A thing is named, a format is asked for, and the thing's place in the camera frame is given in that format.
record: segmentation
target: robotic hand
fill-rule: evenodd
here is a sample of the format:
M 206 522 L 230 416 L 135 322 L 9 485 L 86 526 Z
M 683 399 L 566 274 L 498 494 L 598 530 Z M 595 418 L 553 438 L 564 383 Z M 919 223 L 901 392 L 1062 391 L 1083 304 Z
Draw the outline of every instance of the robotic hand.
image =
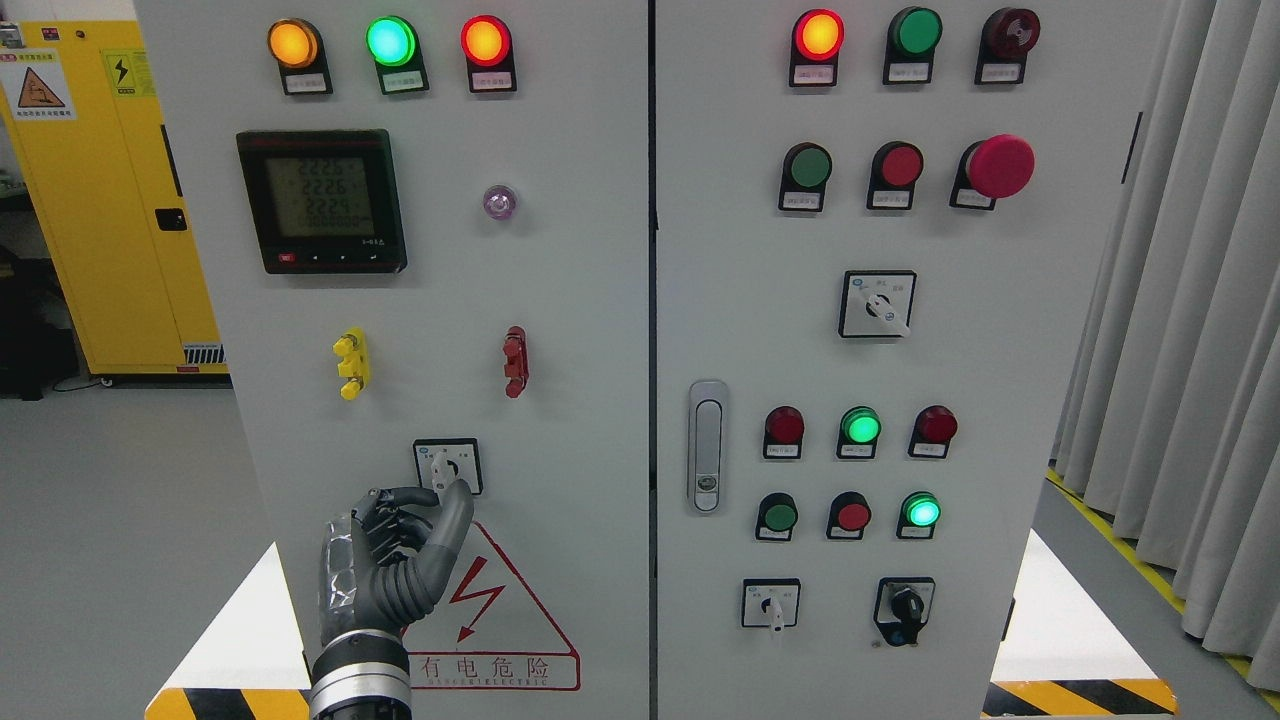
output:
M 371 489 L 329 523 L 320 561 L 320 642 L 312 720 L 412 717 L 401 635 L 440 601 L 471 527 L 471 488 L 443 454 L 433 488 Z M 439 506 L 435 524 L 404 507 Z

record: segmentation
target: gray curtain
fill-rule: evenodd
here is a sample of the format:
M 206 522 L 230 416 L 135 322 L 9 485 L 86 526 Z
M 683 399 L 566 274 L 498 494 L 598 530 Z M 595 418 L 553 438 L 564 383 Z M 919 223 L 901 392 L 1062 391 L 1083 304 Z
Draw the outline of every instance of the gray curtain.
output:
M 1280 689 L 1280 0 L 1181 0 L 1165 38 L 1057 469 Z

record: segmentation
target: yellow safety cabinet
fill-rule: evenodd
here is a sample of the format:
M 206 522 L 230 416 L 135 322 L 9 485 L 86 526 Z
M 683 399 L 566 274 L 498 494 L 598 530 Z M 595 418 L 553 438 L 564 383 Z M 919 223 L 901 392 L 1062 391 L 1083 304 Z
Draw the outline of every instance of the yellow safety cabinet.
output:
M 90 372 L 225 374 L 138 24 L 20 31 L 4 119 Z

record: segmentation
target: warning sign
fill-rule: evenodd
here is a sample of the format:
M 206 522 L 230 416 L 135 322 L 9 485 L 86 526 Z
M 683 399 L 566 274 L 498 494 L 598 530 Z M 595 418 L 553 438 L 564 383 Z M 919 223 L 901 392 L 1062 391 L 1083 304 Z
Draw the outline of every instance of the warning sign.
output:
M 480 523 L 456 585 L 404 637 L 416 691 L 577 691 L 577 650 Z
M 15 120 L 76 119 L 56 50 L 0 49 L 0 86 Z
M 106 79 L 116 97 L 155 97 L 156 86 L 151 79 L 151 63 L 141 47 L 128 50 L 102 50 Z

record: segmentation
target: gray floor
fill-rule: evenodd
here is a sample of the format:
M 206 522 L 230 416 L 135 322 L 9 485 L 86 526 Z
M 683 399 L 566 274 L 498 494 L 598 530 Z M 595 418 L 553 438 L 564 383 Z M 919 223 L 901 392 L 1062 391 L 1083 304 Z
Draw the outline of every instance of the gray floor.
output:
M 0 400 L 0 719 L 138 720 L 268 546 L 229 389 Z M 1048 488 L 1036 528 L 1185 720 L 1275 720 Z

